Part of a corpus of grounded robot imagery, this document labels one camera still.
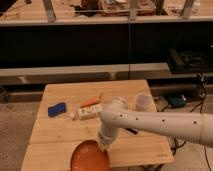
carrot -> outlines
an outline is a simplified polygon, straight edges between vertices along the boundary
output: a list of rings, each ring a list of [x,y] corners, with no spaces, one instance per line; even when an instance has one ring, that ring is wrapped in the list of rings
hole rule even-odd
[[[86,100],[85,102],[83,102],[83,103],[80,105],[80,108],[83,108],[83,107],[87,107],[87,106],[91,106],[91,105],[95,105],[95,104],[100,103],[101,97],[102,97],[102,94],[101,94],[100,96],[95,96],[95,97],[93,97],[93,98],[91,98],[91,99]]]

floor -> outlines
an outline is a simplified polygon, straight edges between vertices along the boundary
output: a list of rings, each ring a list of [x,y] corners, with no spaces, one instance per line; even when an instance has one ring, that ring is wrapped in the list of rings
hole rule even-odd
[[[197,102],[189,103],[176,111],[189,112],[196,104]],[[165,105],[167,104],[163,98],[156,98],[156,106],[159,110]],[[0,104],[0,171],[20,170],[38,107],[39,102]],[[204,112],[213,113],[213,95],[207,96]],[[213,149],[207,148],[207,153],[213,168]],[[144,169],[131,167],[111,170],[142,171]],[[162,171],[208,171],[203,146],[187,143],[177,151],[174,163],[164,165]]]

blue sponge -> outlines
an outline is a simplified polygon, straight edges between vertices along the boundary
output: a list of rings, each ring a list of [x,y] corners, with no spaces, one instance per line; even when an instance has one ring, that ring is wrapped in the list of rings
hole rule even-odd
[[[66,109],[66,104],[64,102],[48,107],[49,117],[54,117],[58,114],[66,113],[66,112],[67,112],[67,109]]]

white cup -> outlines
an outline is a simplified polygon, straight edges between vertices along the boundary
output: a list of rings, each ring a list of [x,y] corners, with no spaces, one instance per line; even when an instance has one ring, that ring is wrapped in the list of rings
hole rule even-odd
[[[152,97],[150,95],[139,93],[135,97],[135,110],[147,111],[152,103]]]

wooden plank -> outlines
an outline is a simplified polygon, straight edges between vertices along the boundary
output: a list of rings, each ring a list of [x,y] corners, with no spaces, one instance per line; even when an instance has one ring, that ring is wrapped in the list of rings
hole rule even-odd
[[[67,104],[67,112],[56,116],[56,118],[69,117],[71,112],[78,110],[84,100],[98,96],[101,93],[103,94],[101,100],[103,106],[109,104],[114,97],[121,96],[127,100],[129,108],[134,110],[136,94],[151,94],[148,84],[144,80],[51,84],[46,86],[44,92],[37,119],[49,118],[47,113],[48,107],[59,102],[65,102]],[[153,100],[147,111],[156,111]]]
[[[71,155],[80,143],[81,141],[31,144],[28,146],[22,171],[68,171]],[[108,152],[111,167],[173,162],[168,141],[160,136],[118,139]]]
[[[79,141],[96,139],[98,130],[101,126],[99,118],[85,121],[72,121],[69,118],[39,119],[36,121],[30,144]],[[157,136],[140,131],[134,135],[125,129],[120,129],[120,138]]]

